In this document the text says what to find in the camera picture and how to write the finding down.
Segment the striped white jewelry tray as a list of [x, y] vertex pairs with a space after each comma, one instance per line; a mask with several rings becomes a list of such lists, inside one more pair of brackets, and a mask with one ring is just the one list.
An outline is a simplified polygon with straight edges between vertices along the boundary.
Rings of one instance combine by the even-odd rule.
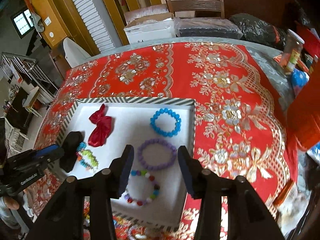
[[79, 131], [84, 141], [95, 128], [89, 117], [100, 106], [112, 117], [112, 131], [100, 147], [86, 146], [97, 160], [89, 170], [88, 159], [76, 162], [71, 175], [93, 176], [119, 158], [126, 145], [134, 148], [133, 170], [125, 192], [111, 202], [113, 212], [134, 223], [165, 231], [178, 230], [187, 190], [177, 160], [177, 150], [194, 151], [195, 100], [180, 98], [109, 97], [76, 100], [62, 122], [56, 143], [69, 132]]

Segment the white louvered door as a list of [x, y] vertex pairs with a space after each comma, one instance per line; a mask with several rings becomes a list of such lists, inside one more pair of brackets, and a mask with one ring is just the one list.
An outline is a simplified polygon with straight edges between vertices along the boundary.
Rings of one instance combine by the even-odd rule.
[[102, 53], [115, 48], [93, 0], [72, 0], [95, 45]]

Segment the red floral gold tablecloth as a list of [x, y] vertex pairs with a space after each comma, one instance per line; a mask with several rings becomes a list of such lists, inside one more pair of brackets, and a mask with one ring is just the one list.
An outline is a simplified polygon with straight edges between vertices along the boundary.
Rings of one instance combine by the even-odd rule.
[[242, 45], [166, 43], [90, 60], [72, 69], [35, 141], [57, 138], [76, 99], [100, 97], [195, 100], [195, 157], [218, 176], [248, 179], [273, 217], [273, 205], [297, 157], [288, 153], [280, 96]]

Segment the orange plastic basket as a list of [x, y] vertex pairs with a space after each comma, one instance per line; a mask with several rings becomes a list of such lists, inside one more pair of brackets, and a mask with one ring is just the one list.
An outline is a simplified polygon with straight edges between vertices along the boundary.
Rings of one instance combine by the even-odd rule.
[[287, 110], [287, 124], [304, 150], [319, 143], [319, 63], [309, 77]]

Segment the dark package in clear plastic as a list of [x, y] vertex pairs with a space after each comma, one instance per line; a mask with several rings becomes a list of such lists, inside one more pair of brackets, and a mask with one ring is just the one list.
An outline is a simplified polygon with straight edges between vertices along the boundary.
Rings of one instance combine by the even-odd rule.
[[227, 19], [220, 18], [175, 18], [178, 37], [221, 37], [240, 40], [242, 31]]

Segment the red satin bow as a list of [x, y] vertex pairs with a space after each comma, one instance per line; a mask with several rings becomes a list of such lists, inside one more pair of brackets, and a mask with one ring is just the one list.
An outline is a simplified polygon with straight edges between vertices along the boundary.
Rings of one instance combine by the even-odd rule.
[[89, 117], [91, 123], [96, 125], [95, 129], [89, 136], [89, 146], [103, 146], [106, 143], [107, 138], [111, 134], [112, 117], [107, 116], [106, 112], [106, 106], [102, 104], [100, 108]]

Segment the black plastic bag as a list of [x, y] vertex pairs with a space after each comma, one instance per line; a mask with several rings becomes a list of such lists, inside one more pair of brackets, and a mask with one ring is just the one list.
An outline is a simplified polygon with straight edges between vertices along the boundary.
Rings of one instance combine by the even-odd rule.
[[286, 33], [282, 29], [245, 13], [232, 15], [229, 20], [238, 26], [244, 40], [284, 50]]

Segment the white cardboard box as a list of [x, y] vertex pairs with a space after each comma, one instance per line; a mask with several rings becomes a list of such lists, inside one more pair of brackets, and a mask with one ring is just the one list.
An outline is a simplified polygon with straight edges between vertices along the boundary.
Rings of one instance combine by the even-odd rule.
[[133, 20], [124, 28], [124, 32], [129, 44], [176, 37], [174, 18], [170, 12]]

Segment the dark wooden chair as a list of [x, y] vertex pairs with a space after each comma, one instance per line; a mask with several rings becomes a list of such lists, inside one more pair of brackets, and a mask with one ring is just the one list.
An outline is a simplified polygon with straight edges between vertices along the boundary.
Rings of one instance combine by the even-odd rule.
[[220, 18], [225, 18], [224, 0], [165, 0], [168, 11], [176, 12], [211, 11], [219, 12]]

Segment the blue plastic bag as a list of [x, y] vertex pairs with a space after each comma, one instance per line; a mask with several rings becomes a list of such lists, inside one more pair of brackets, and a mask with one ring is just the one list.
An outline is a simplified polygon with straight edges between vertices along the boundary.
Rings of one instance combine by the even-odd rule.
[[295, 97], [297, 97], [302, 88], [308, 83], [309, 79], [310, 77], [306, 72], [298, 70], [296, 68], [294, 69], [291, 74], [291, 84]]

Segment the white ironing board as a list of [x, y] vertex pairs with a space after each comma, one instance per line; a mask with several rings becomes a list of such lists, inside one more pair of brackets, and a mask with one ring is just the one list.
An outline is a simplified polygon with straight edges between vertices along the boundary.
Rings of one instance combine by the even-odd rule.
[[87, 51], [68, 37], [63, 40], [62, 44], [65, 52], [65, 59], [71, 68], [75, 68], [85, 63], [87, 59], [91, 57]]

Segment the red plastic tub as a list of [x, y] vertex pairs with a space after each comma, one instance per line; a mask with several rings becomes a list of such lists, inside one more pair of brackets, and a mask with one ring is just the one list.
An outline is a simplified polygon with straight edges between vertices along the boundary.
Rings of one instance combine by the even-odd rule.
[[297, 24], [297, 34], [304, 40], [304, 49], [312, 57], [319, 57], [319, 39], [309, 30], [308, 27]]

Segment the glass jar with label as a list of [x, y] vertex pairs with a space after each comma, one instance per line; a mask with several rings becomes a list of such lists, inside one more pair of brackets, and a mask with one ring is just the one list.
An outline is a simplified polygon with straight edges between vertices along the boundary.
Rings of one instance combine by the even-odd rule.
[[279, 62], [279, 65], [284, 69], [286, 74], [290, 74], [294, 71], [304, 43], [304, 40], [297, 33], [291, 29], [287, 30], [285, 48]]

